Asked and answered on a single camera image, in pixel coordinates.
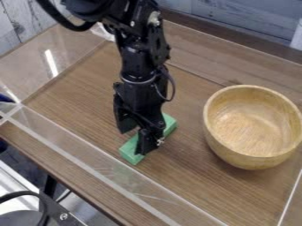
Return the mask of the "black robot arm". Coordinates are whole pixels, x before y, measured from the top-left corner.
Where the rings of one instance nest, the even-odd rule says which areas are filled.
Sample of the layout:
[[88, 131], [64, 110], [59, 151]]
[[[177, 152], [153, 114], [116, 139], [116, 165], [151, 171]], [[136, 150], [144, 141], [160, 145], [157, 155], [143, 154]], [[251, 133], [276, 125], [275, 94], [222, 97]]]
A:
[[171, 47], [156, 1], [61, 0], [69, 13], [83, 20], [80, 25], [65, 18], [49, 0], [36, 1], [64, 28], [84, 32], [101, 23], [115, 36], [121, 57], [120, 80], [113, 84], [116, 127], [121, 133], [137, 130], [135, 153], [149, 153], [164, 139], [161, 107], [173, 100], [176, 93], [175, 81], [165, 67]]

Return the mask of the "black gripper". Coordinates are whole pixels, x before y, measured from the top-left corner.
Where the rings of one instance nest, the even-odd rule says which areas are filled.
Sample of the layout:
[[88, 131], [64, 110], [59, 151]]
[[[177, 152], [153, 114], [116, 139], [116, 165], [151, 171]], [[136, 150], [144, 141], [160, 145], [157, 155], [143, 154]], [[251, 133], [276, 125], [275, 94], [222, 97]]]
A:
[[165, 139], [161, 106], [167, 96], [167, 79], [156, 78], [136, 84], [116, 82], [113, 90], [116, 128], [124, 134], [140, 127], [135, 154], [147, 155]]

